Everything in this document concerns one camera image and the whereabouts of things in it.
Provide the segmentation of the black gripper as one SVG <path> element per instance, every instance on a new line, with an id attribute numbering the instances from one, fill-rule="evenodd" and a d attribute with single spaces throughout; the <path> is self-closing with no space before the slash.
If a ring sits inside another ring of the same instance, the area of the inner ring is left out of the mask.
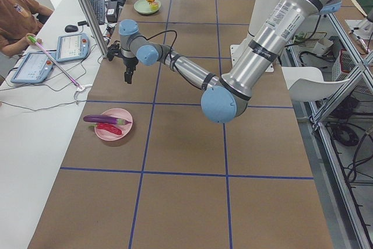
<path id="1" fill-rule="evenodd" d="M 139 61 L 136 57 L 131 57 L 131 58 L 124 57 L 123 62 L 124 62 L 124 65 L 126 66 L 126 70 L 124 72 L 124 81 L 127 84 L 132 84 L 133 73 Z"/>

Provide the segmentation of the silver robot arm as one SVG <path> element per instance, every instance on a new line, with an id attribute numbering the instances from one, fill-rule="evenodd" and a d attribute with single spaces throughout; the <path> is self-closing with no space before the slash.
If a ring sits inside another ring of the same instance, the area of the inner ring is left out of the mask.
<path id="1" fill-rule="evenodd" d="M 254 36 L 236 49 L 236 61 L 221 76 L 208 72 L 172 47 L 149 42 L 138 24 L 125 19 L 119 24 L 121 52 L 145 65 L 161 62 L 202 90 L 201 108 L 211 121 L 227 123 L 241 115 L 252 96 L 252 88 L 280 55 L 303 21 L 311 15 L 336 12 L 342 0 L 256 0 L 254 16 L 260 18 Z"/>

